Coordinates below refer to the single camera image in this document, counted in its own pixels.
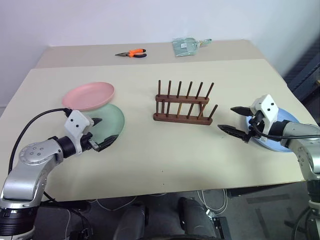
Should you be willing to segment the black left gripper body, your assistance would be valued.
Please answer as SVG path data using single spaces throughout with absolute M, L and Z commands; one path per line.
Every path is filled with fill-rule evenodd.
M 100 146 L 93 139 L 93 134 L 88 132 L 81 137 L 81 149 L 83 152 L 93 149 L 96 152 L 100 151 Z

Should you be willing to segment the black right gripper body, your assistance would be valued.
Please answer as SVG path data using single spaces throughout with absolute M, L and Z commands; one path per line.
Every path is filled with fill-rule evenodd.
M 253 113 L 250 109 L 246 109 L 245 116 L 250 116 L 251 119 L 249 120 L 248 133 L 243 137 L 243 141 L 248 143 L 251 138 L 260 139 L 265 126 L 263 123 L 262 126 L 259 126 L 264 118 L 263 113 L 260 110 L 258 110 L 256 113 Z

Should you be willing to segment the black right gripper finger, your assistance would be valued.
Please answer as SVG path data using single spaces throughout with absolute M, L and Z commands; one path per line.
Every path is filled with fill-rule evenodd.
M 253 116 L 253 112 L 249 107 L 236 106 L 230 108 L 230 110 L 242 116 Z
M 247 134 L 242 130 L 226 124 L 218 124 L 217 127 L 230 136 L 239 138 L 244 142 L 247 141 Z

